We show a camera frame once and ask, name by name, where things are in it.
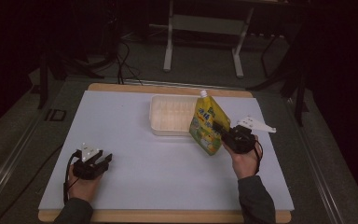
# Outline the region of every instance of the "white paper sheet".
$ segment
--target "white paper sheet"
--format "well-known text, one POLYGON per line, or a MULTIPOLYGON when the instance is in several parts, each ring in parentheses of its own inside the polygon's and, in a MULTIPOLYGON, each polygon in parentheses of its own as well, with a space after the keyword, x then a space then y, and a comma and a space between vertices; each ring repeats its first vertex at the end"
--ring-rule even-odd
MULTIPOLYGON (((61 209, 66 164, 82 143, 113 153, 94 209, 240 210, 237 178, 223 147, 214 156, 191 136, 153 135, 154 94, 86 91, 39 209, 61 209)), ((256 99, 214 97, 231 118, 263 121, 256 99)), ((277 210, 294 210, 269 134, 254 131, 264 148, 260 172, 277 210)))

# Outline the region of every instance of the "forearm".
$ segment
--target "forearm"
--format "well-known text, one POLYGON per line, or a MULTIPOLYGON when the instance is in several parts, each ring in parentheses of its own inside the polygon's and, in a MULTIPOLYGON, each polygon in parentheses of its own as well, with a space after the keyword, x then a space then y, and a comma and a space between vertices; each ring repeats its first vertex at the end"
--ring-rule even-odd
POLYGON ((90 224, 92 213, 92 207, 88 202, 71 198, 54 220, 54 224, 90 224))
POLYGON ((245 223, 275 223, 275 206, 260 176, 238 180, 240 204, 245 223))

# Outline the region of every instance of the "gray floor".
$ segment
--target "gray floor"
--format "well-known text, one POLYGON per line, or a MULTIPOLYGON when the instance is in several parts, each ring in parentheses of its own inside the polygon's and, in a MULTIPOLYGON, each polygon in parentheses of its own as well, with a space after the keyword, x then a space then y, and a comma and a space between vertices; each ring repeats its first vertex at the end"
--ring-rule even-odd
MULTIPOLYGON (((127 35, 124 42, 130 47, 127 64, 137 79, 126 79, 128 84, 152 85, 201 85, 211 88, 244 90, 263 80, 260 54, 269 42, 263 37, 246 38, 242 51, 242 67, 245 78, 237 79, 226 43, 212 48, 190 47, 183 38, 173 49, 172 71, 162 71, 165 46, 156 31, 149 42, 136 41, 137 37, 127 35)), ((268 70, 279 63, 287 49, 280 39, 266 56, 268 70)), ((124 57, 126 47, 120 45, 120 55, 124 57)), ((106 76, 104 82, 116 82, 117 65, 113 64, 98 71, 106 76)), ((128 67, 123 68, 123 76, 131 77, 128 67)), ((43 110, 37 110, 38 95, 26 93, 0 119, 0 167, 8 155, 24 148, 19 155, 16 169, 8 173, 6 185, 0 190, 0 215, 15 202, 0 223, 40 223, 37 207, 48 183, 59 152, 53 154, 40 170, 40 173, 17 199, 27 183, 37 173, 48 156, 62 144, 70 129, 77 106, 84 90, 93 82, 77 74, 65 81, 50 80, 50 98, 43 110), (45 121, 48 109, 66 110, 64 121, 45 121)), ((253 92, 260 103, 265 120, 280 130, 272 135, 274 147, 283 174, 295 204, 291 223, 358 223, 358 188, 337 148, 337 144, 323 117, 307 91, 306 105, 309 112, 303 113, 304 128, 298 128, 293 118, 291 100, 279 94, 282 83, 277 83, 260 92, 253 92)))

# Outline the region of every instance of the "person's hand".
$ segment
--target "person's hand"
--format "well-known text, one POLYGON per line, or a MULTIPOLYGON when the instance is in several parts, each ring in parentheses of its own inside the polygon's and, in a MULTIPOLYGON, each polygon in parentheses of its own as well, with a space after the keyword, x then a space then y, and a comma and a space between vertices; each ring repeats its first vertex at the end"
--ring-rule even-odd
POLYGON ((73 171, 74 165, 71 165, 69 168, 68 187, 72 187, 68 189, 69 198, 78 198, 91 203, 103 175, 99 175, 93 180, 84 180, 74 176, 73 171))
MULTIPOLYGON (((243 179, 245 177, 255 175, 255 171, 257 169, 257 156, 255 155, 255 151, 251 150, 246 154, 237 154, 231 148, 229 148, 225 142, 223 142, 223 147, 228 151, 229 155, 232 159, 232 168, 234 169, 235 174, 238 179, 243 179)), ((257 153, 262 158, 262 151, 260 145, 255 143, 255 148, 257 149, 257 153)))

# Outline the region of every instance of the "white bottle cap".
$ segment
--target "white bottle cap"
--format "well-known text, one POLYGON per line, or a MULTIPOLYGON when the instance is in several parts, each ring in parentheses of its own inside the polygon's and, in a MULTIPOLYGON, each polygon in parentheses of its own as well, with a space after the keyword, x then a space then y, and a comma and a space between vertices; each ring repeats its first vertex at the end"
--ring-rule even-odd
POLYGON ((201 93, 201 97, 202 97, 202 98, 208 96, 208 93, 206 93, 206 90, 203 90, 203 91, 201 91, 200 93, 201 93))

